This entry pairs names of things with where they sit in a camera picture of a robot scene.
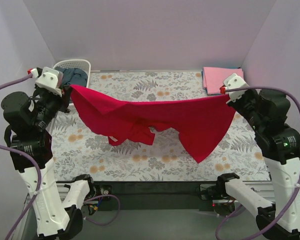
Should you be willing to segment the red t shirt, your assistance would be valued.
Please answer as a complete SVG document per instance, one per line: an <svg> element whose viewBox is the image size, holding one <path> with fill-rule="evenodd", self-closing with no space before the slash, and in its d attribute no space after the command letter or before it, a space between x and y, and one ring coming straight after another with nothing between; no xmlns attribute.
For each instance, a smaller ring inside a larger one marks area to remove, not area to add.
<svg viewBox="0 0 300 240"><path fill-rule="evenodd" d="M72 85L71 99L82 122L112 146L126 140L152 145L155 134L178 131L184 149L201 163L227 133L235 110L229 97L219 95L188 100L136 102L118 100L96 90Z"/></svg>

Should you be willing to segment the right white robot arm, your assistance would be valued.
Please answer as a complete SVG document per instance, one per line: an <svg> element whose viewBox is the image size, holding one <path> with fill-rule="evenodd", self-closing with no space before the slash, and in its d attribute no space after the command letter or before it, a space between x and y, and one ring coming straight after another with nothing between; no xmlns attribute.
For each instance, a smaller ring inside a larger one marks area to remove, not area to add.
<svg viewBox="0 0 300 240"><path fill-rule="evenodd" d="M275 87L230 88L228 105L252 127L270 172L274 201L261 197L235 173L217 178L222 199L233 197L255 218L258 234L269 240L300 239L300 132L286 123L296 98Z"/></svg>

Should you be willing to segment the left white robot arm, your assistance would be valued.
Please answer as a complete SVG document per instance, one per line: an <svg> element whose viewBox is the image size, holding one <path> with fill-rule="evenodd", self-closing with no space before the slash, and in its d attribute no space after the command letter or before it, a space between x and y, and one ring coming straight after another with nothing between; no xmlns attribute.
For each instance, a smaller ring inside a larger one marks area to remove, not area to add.
<svg viewBox="0 0 300 240"><path fill-rule="evenodd" d="M4 133L14 169L28 189L37 230L36 240L71 240L83 228L81 208L85 200L96 196L89 174L74 177L67 195L61 200L54 174L52 136L48 125L58 112L69 113L71 87L55 94L36 86L32 96L21 91L1 101L3 117L8 122Z"/></svg>

